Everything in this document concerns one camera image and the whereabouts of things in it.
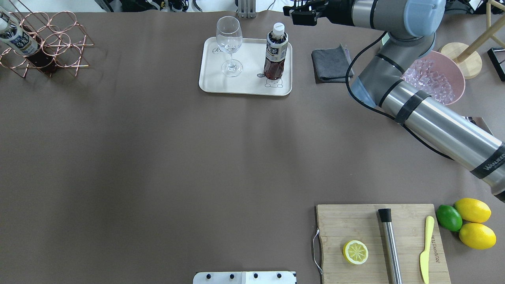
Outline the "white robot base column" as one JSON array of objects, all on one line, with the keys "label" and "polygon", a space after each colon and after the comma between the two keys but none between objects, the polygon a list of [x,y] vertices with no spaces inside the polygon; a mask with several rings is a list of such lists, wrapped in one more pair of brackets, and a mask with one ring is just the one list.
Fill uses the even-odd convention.
[{"label": "white robot base column", "polygon": [[297,284],[293,271],[224,271],[200,272],[193,284]]}]

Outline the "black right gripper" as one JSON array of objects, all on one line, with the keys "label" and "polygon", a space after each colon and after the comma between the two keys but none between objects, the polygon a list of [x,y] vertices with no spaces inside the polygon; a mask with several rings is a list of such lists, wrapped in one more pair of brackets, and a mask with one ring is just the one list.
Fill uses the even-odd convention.
[{"label": "black right gripper", "polygon": [[317,19],[322,16],[333,24],[355,26],[352,19],[354,3],[355,0],[289,0],[282,10],[289,11],[294,25],[316,26]]}]

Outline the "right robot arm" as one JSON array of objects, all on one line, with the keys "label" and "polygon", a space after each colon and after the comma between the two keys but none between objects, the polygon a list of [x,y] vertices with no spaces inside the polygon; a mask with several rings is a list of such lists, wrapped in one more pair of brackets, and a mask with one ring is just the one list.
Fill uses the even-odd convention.
[{"label": "right robot arm", "polygon": [[389,40],[356,77],[346,82],[364,107],[401,125],[436,153],[460,163],[504,200],[504,142],[402,80],[411,64],[434,47],[444,0],[295,0],[283,13],[295,25],[334,24],[383,31]]}]

